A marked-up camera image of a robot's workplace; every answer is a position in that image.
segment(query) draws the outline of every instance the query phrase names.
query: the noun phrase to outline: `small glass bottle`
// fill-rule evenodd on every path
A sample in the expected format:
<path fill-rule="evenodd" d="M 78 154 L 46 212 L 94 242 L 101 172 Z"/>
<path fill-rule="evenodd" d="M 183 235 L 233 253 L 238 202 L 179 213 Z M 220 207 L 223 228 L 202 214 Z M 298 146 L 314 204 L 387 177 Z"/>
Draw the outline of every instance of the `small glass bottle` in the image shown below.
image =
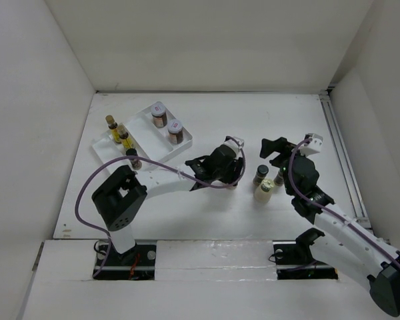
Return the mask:
<path fill-rule="evenodd" d="M 154 125 L 157 128 L 163 128 L 167 125 L 166 107 L 161 102 L 156 102 L 151 106 L 151 115 Z"/>
<path fill-rule="evenodd" d="M 281 187 L 282 185 L 285 184 L 285 180 L 283 178 L 283 171 L 285 170 L 284 167 L 280 168 L 279 172 L 274 178 L 274 184 L 278 187 Z"/>
<path fill-rule="evenodd" d="M 118 125 L 117 132 L 119 133 L 121 144 L 125 149 L 135 148 L 132 139 L 130 138 L 129 133 L 124 125 Z"/>
<path fill-rule="evenodd" d="M 267 176 L 267 174 L 268 174 L 268 167 L 266 165 L 258 166 L 255 178 L 253 178 L 253 184 L 256 186 L 260 185 L 262 180 L 264 180 L 265 177 Z"/>
<path fill-rule="evenodd" d="M 135 148 L 130 148 L 126 150 L 126 155 L 136 155 L 138 156 L 138 152 Z M 142 162 L 139 159 L 130 159 L 133 170 L 140 170 L 142 168 Z"/>
<path fill-rule="evenodd" d="M 178 119 L 170 120 L 170 122 L 167 124 L 167 130 L 169 132 L 169 140 L 174 145 L 177 145 L 184 140 L 184 134 L 182 132 L 183 126 L 180 120 Z"/>
<path fill-rule="evenodd" d="M 273 194 L 274 181 L 271 179 L 262 180 L 261 184 L 256 188 L 253 196 L 258 202 L 267 203 Z"/>
<path fill-rule="evenodd" d="M 111 134 L 113 135 L 114 141 L 116 143 L 121 143 L 119 133 L 117 132 L 118 124 L 117 122 L 115 122 L 113 116 L 108 115 L 105 117 L 105 120 L 108 123 L 108 128 L 111 131 Z"/>

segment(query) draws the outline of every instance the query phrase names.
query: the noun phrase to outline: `white tabletop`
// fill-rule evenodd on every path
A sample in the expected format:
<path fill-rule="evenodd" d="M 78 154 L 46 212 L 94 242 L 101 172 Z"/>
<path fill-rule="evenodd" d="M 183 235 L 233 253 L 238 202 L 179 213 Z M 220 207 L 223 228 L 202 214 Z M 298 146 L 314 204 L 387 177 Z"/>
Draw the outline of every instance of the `white tabletop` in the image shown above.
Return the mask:
<path fill-rule="evenodd" d="M 46 241 L 23 320 L 393 319 L 342 274 L 277 281 L 270 241 L 160 241 L 155 281 L 92 280 L 93 243 Z"/>
<path fill-rule="evenodd" d="M 80 224 L 74 216 L 77 194 L 101 162 L 91 147 L 106 129 L 105 116 L 123 122 L 156 101 L 162 101 L 193 135 L 193 146 L 168 161 L 178 165 L 210 154 L 225 136 L 245 140 L 247 170 L 235 190 L 202 189 L 152 198 L 142 205 L 132 222 L 136 239 L 294 239 L 311 225 L 298 216 L 291 198 L 278 190 L 266 205 L 253 198 L 252 178 L 260 164 L 262 138 L 286 137 L 298 143 L 306 133 L 324 138 L 323 150 L 311 156 L 320 172 L 318 185 L 342 209 L 354 216 L 347 186 L 317 95 L 279 93 L 142 93 L 96 94 L 81 137 L 54 238 L 97 239 L 104 234 Z M 271 178 L 277 168 L 271 167 Z M 104 226 L 91 200 L 106 179 L 101 173 L 88 188 L 80 214 Z"/>

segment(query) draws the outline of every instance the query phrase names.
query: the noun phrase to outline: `white bottle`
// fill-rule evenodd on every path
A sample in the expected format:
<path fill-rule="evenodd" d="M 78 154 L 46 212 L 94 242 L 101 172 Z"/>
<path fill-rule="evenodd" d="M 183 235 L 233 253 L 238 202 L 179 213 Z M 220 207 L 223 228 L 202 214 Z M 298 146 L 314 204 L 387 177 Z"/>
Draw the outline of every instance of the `white bottle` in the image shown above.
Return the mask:
<path fill-rule="evenodd" d="M 262 180 L 261 184 L 256 188 L 253 196 L 258 202 L 267 203 L 273 194 L 274 181 L 271 179 Z"/>

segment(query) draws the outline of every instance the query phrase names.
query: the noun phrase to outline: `robotic arm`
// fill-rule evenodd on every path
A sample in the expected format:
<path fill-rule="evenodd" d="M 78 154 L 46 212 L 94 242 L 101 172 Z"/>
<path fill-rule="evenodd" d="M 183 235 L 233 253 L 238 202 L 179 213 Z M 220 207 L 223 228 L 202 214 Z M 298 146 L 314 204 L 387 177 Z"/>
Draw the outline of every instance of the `robotic arm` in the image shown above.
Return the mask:
<path fill-rule="evenodd" d="M 279 178 L 284 181 L 286 193 L 294 196 L 292 205 L 300 216 L 320 229 L 307 230 L 296 239 L 299 255 L 306 262 L 316 259 L 337 268 L 368 290 L 384 312 L 393 317 L 399 316 L 400 251 L 376 238 L 356 223 L 355 219 L 349 218 L 317 186 L 319 173 L 314 162 L 307 156 L 320 152 L 323 138 L 316 134 L 308 134 L 305 138 L 293 158 L 292 182 L 289 177 L 289 161 L 296 145 L 283 137 L 275 141 L 263 139 L 260 154 L 266 158 L 274 152 L 278 153 L 270 163 L 280 168 Z M 293 184 L 310 201 L 300 196 Z"/>
<path fill-rule="evenodd" d="M 144 200 L 175 191 L 194 191 L 214 181 L 232 184 L 238 180 L 243 159 L 237 158 L 244 145 L 241 139 L 226 140 L 212 154 L 186 161 L 175 172 L 157 169 L 132 171 L 119 167 L 92 195 L 92 200 L 111 235 L 122 264 L 133 260 L 136 241 L 131 222 Z M 186 178 L 194 176 L 196 181 Z"/>

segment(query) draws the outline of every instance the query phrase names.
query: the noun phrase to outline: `black lid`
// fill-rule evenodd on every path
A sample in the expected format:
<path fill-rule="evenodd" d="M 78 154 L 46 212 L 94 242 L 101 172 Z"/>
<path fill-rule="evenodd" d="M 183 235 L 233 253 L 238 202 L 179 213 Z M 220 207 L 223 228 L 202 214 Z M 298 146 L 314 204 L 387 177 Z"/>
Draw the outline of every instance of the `black lid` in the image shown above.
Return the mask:
<path fill-rule="evenodd" d="M 128 150 L 126 150 L 126 155 L 138 155 L 138 152 L 136 152 L 135 148 L 130 148 Z"/>
<path fill-rule="evenodd" d="M 266 165 L 260 165 L 258 166 L 257 173 L 259 175 L 267 175 L 268 174 L 268 167 Z"/>

